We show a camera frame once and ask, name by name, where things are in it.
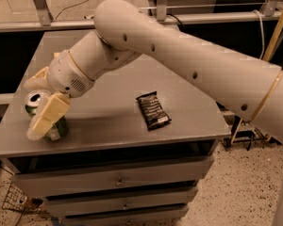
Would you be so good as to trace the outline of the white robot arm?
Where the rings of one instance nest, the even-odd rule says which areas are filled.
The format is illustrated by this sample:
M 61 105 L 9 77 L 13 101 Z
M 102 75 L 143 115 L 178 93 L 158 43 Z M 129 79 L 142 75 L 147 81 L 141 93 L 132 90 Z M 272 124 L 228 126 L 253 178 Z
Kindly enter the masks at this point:
M 283 144 L 283 68 L 159 24 L 125 0 L 102 2 L 94 26 L 25 82 L 50 93 L 28 138 L 42 138 L 101 75 L 147 55 Z M 283 226 L 283 184 L 273 226 Z

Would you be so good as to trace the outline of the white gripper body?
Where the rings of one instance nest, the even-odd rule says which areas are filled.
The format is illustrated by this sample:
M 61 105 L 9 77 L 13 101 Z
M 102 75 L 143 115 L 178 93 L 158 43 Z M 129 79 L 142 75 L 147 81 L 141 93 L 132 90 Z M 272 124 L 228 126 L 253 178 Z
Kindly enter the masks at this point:
M 80 97 L 94 85 L 77 66 L 69 50 L 62 51 L 55 57 L 47 73 L 48 84 L 70 98 Z

